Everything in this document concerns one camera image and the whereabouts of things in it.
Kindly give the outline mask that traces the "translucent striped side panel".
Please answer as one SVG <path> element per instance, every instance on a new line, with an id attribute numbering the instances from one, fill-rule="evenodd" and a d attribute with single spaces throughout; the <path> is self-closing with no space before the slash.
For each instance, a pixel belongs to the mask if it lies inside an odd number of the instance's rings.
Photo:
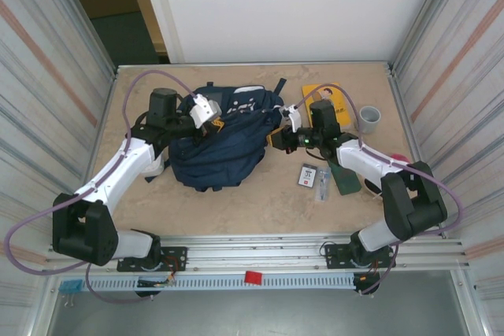
<path id="1" fill-rule="evenodd" d="M 504 0 L 427 0 L 392 71 L 476 291 L 504 299 Z"/>
<path id="2" fill-rule="evenodd" d="M 0 315 L 38 286 L 4 235 L 84 181 L 114 76 L 78 0 L 0 0 Z"/>

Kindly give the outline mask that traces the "pink plush doll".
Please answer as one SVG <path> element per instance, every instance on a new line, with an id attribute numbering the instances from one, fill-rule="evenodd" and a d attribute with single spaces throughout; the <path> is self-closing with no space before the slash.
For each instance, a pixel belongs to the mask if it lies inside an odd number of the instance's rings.
<path id="1" fill-rule="evenodd" d="M 399 161 L 401 165 L 411 163 L 410 159 L 407 156 L 402 155 L 400 153 L 388 153 L 387 157 L 389 157 L 392 160 Z M 382 190 L 378 186 L 376 186 L 374 183 L 372 183 L 367 179 L 363 179 L 363 183 L 365 189 L 369 192 L 369 195 L 372 197 L 373 200 L 380 200 L 380 201 L 383 200 Z"/>

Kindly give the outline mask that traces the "clear plastic stationery case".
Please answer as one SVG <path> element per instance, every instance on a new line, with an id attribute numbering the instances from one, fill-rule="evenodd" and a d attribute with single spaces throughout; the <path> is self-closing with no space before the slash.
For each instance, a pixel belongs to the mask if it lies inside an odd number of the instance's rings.
<path id="1" fill-rule="evenodd" d="M 317 176 L 315 181 L 316 193 L 315 200 L 316 201 L 326 201 L 328 198 L 328 188 L 329 181 L 331 178 L 331 170 L 329 167 L 323 167 L 317 169 Z"/>

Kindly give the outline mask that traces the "yellow picture book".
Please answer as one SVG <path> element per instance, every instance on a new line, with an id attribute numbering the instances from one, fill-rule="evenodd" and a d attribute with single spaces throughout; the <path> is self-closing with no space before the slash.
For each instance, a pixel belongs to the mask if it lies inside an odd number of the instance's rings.
<path id="1" fill-rule="evenodd" d="M 329 100 L 332 104 L 339 126 L 345 130 L 352 125 L 352 117 L 347 108 L 347 100 L 343 93 L 336 89 L 338 83 L 330 84 L 310 84 L 302 87 L 302 96 L 306 97 L 304 102 L 308 115 L 309 125 L 312 125 L 312 117 L 309 107 L 316 101 Z"/>

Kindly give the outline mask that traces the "blue binder clip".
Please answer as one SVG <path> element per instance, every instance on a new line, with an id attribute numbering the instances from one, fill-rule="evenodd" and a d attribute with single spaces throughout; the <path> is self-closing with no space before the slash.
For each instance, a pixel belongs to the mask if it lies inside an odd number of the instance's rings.
<path id="1" fill-rule="evenodd" d="M 76 294 L 80 293 L 82 289 L 82 279 L 70 279 L 61 282 L 58 288 L 58 293 L 65 299 L 64 306 L 66 308 L 74 306 L 74 297 Z"/>

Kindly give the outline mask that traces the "thin aluminium edge rail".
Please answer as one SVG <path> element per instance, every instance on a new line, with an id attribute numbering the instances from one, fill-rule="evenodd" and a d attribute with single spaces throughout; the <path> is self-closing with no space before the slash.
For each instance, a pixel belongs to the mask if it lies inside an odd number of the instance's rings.
<path id="1" fill-rule="evenodd" d="M 390 67 L 387 61 L 285 61 L 285 62 L 225 62 L 225 63 L 193 63 L 193 64 L 158 64 L 158 65 L 118 65 L 117 71 L 122 68 L 212 68 L 212 67 L 259 67 L 259 66 L 294 66 L 294 65 L 357 65 L 372 64 Z"/>

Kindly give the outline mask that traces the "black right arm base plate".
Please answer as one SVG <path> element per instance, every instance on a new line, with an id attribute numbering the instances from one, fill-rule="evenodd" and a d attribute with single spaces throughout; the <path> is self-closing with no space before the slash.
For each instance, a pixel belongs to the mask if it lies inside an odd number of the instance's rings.
<path id="1" fill-rule="evenodd" d="M 386 268 L 393 255 L 392 248 L 388 246 L 369 252 L 363 246 L 353 242 L 324 245 L 324 257 L 328 269 Z"/>

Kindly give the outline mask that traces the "wide aluminium table rail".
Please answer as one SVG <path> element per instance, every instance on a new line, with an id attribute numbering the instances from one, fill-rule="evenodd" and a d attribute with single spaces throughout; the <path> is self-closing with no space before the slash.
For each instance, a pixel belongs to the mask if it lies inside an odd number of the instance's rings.
<path id="1" fill-rule="evenodd" d="M 344 233 L 165 236 L 163 247 L 186 247 L 186 272 L 314 272 L 325 270 L 324 242 L 346 244 Z M 400 245 L 396 271 L 449 271 L 469 268 L 461 241 L 422 236 Z"/>

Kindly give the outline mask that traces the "white round container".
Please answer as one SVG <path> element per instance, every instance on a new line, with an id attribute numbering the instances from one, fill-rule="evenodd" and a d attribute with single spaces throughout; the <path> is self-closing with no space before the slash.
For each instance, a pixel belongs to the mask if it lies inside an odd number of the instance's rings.
<path id="1" fill-rule="evenodd" d="M 169 166 L 169 159 L 162 153 L 151 164 L 143 169 L 141 175 L 145 178 L 160 175 Z"/>

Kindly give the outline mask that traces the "navy blue backpack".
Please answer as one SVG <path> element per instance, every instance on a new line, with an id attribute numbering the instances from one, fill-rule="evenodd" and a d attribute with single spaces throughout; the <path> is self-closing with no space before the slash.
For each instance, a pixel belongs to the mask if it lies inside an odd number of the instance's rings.
<path id="1" fill-rule="evenodd" d="M 265 156 L 267 135 L 282 121 L 279 108 L 285 78 L 274 90 L 261 85 L 195 90 L 220 106 L 224 128 L 217 135 L 176 139 L 169 144 L 169 166 L 177 181 L 198 192 L 239 186 Z"/>

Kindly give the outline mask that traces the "white black card box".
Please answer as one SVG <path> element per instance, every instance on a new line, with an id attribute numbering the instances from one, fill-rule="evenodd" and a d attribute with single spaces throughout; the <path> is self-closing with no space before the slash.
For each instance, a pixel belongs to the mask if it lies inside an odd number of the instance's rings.
<path id="1" fill-rule="evenodd" d="M 298 178 L 298 185 L 313 188 L 316 175 L 317 166 L 311 164 L 303 164 Z"/>

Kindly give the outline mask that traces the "grey plastic cup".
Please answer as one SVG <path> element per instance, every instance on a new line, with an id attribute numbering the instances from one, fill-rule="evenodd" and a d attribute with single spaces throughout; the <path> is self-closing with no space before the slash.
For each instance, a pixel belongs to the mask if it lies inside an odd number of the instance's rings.
<path id="1" fill-rule="evenodd" d="M 381 120 L 381 112 L 373 106 L 363 106 L 359 111 L 359 128 L 362 134 L 371 134 Z"/>

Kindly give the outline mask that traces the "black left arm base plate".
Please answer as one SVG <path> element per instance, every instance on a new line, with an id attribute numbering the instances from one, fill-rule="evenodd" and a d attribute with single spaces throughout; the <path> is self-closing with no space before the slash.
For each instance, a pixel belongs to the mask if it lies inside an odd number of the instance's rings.
<path id="1" fill-rule="evenodd" d="M 117 262 L 119 272 L 178 272 L 185 271 L 187 247 L 157 247 L 147 257 L 127 257 Z"/>

